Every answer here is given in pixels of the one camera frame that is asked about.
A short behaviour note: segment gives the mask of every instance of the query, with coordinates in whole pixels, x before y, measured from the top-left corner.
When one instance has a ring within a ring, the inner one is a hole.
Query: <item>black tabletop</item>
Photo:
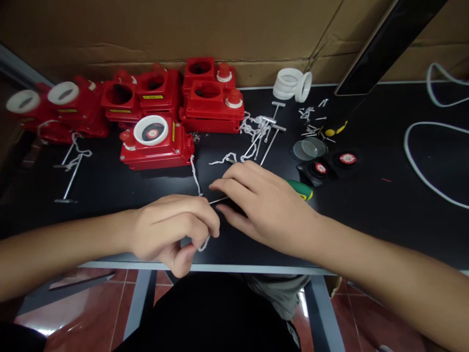
[[[287,131],[278,134],[264,167],[285,179],[300,180],[298,163],[290,156],[292,146],[305,132],[299,108],[314,106],[312,120],[348,116],[347,128],[333,137],[336,143],[328,145],[332,151],[357,151],[360,164],[350,176],[315,188],[309,201],[311,206],[372,236],[421,251],[459,270],[468,270],[468,210],[447,202],[425,186],[403,148],[404,133],[414,122],[436,121],[469,129],[467,104],[438,108],[431,103],[424,84],[379,85],[365,99],[334,97],[334,88],[313,87],[304,104],[291,100],[279,109],[277,124]],[[467,88],[451,84],[437,84],[436,92],[448,101],[469,93]],[[242,93],[245,108],[253,117],[273,115],[271,102],[275,98],[271,89]],[[326,108],[317,108],[324,98],[330,99]],[[71,174],[53,169],[52,165],[61,162],[67,147],[44,147],[32,172],[16,185],[9,201],[1,206],[2,236],[64,220],[141,207],[168,194],[197,195],[190,167],[131,171],[119,160],[122,145],[119,132],[114,126],[105,140],[80,140],[80,147],[92,150],[93,156],[84,158],[78,170],[70,194],[78,200],[76,204],[54,203],[54,199],[63,195]],[[249,144],[250,136],[246,134],[200,133],[196,169],[202,192],[210,201],[223,196],[210,191],[208,185],[221,177],[229,164],[208,163],[221,160],[228,152],[240,156]],[[456,201],[469,204],[465,184],[469,176],[469,135],[437,126],[416,126],[409,145],[431,183]],[[264,144],[260,155],[266,147]],[[210,241],[207,249],[196,255],[194,263],[314,267],[256,243],[224,220],[220,238]]]

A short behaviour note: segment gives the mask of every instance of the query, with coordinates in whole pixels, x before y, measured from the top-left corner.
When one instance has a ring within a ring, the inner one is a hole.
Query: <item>person's right hand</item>
[[[246,161],[230,167],[210,189],[225,193],[248,216],[217,205],[230,225],[279,252],[308,259],[321,215],[285,180]]]

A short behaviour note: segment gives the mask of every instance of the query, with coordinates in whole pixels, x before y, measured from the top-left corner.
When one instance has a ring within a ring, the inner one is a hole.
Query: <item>black panel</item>
[[[446,2],[398,0],[335,94],[368,94]]]

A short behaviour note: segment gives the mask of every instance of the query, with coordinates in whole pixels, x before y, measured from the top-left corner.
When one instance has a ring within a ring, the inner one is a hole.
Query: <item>red housing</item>
[[[163,169],[191,164],[191,156],[194,154],[194,140],[191,134],[187,134],[184,127],[174,121],[170,113],[159,113],[169,126],[168,136],[155,146],[145,146],[138,143],[133,136],[133,128],[130,132],[124,131],[120,138],[125,143],[121,149],[121,161],[131,170]]]
[[[186,61],[182,91],[187,98],[191,92],[192,83],[194,81],[219,82],[220,80],[226,80],[226,82],[222,82],[225,92],[230,92],[232,89],[235,89],[235,69],[228,66],[227,63],[221,63],[219,66],[215,65],[215,59],[213,57],[188,58]]]
[[[239,107],[229,107],[228,100]],[[194,81],[179,118],[187,132],[238,133],[244,119],[241,92],[225,93],[223,83],[217,81]]]
[[[137,79],[136,93],[144,114],[168,111],[176,117],[182,98],[179,71],[166,71],[161,64],[154,64],[151,72]]]
[[[74,81],[79,92],[72,101],[60,105],[54,104],[56,100],[51,98],[51,92],[60,85],[55,86],[48,95],[57,118],[85,138],[106,138],[109,134],[109,122],[104,117],[100,104],[103,85],[88,81],[82,76],[76,76]]]
[[[54,114],[53,106],[47,100],[47,93],[50,89],[51,88],[45,84],[38,84],[39,104],[34,109],[25,113],[14,113],[10,111],[10,115],[19,121],[24,130],[33,133],[38,132],[39,125],[49,121],[49,123],[45,123],[41,126],[41,139],[51,144],[71,144],[73,131],[69,126],[57,121],[58,118]],[[20,99],[17,103],[18,105],[22,105],[26,103],[26,99],[24,101]]]
[[[112,81],[104,82],[101,106],[110,121],[137,123],[142,111],[136,95],[137,80],[125,70],[119,70]]]

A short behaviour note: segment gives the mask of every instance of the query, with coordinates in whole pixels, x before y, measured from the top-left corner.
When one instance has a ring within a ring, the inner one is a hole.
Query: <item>red sticker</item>
[[[321,174],[325,174],[327,172],[326,168],[321,163],[316,164],[316,170],[318,170]]]
[[[340,156],[339,160],[345,165],[352,165],[355,164],[357,158],[351,153],[345,153]]]
[[[147,132],[147,137],[148,138],[156,138],[160,132],[158,132],[157,129],[149,130]]]

